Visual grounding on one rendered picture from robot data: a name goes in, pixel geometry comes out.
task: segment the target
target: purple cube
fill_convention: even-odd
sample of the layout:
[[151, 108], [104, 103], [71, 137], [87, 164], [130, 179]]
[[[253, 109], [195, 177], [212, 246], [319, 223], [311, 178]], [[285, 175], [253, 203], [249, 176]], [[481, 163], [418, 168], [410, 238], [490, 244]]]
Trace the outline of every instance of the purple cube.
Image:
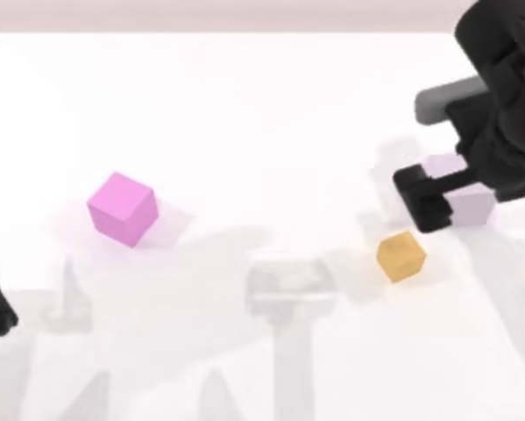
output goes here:
[[[422, 166], [427, 175], [438, 178], [465, 169], [466, 162], [457, 154], [432, 155]], [[454, 225], [483, 225], [496, 204], [493, 191], [479, 182], [450, 191], [445, 198], [453, 209]]]
[[159, 217], [153, 189], [114, 173], [87, 202], [97, 231], [134, 247]]

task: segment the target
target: white background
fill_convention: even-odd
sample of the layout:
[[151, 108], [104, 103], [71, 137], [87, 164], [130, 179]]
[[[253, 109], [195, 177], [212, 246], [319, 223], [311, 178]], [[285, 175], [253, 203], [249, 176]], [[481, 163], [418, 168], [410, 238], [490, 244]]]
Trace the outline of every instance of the white background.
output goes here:
[[[0, 36], [0, 282], [57, 289], [71, 256], [95, 306], [91, 334], [39, 339], [23, 419], [108, 369], [112, 419], [184, 420], [211, 367], [269, 419], [271, 330], [245, 278], [280, 249], [341, 290], [313, 329], [318, 419], [525, 420], [525, 201], [423, 236], [388, 187], [457, 141], [417, 125], [415, 94], [469, 75], [442, 35]], [[134, 250], [85, 208], [113, 171], [161, 201]], [[389, 286], [377, 241], [406, 229], [429, 258]]]

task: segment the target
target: pink block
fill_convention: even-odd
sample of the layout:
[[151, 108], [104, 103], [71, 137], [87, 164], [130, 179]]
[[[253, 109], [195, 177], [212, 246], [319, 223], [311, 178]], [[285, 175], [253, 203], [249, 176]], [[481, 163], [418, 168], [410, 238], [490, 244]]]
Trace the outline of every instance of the pink block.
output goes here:
[[[422, 166], [427, 175], [438, 178], [465, 169], [466, 162], [457, 154], [432, 155]], [[454, 225], [483, 225], [496, 204], [494, 193], [479, 182], [451, 191], [445, 198], [453, 209]]]
[[153, 189], [114, 173], [87, 201], [97, 231], [134, 247], [159, 217]]

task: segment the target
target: pink cube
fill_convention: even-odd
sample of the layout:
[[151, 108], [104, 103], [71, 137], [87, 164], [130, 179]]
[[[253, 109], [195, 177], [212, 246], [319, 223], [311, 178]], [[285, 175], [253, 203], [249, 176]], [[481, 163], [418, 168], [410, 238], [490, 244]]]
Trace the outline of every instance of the pink cube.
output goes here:
[[[466, 168], [465, 160], [457, 154], [432, 155], [423, 163], [424, 171], [433, 178]], [[494, 193], [479, 182], [450, 191], [445, 198], [453, 209], [454, 225], [483, 225], [496, 204]]]
[[159, 217], [153, 189], [114, 173], [87, 202], [97, 231], [134, 247]]

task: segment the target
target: orange block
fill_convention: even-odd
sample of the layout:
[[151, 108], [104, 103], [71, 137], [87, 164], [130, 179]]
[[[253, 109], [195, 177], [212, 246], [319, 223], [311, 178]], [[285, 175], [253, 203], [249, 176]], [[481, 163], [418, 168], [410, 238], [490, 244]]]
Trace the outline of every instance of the orange block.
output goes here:
[[425, 261], [426, 252], [410, 232], [384, 239], [377, 250], [377, 262], [391, 282], [416, 275]]

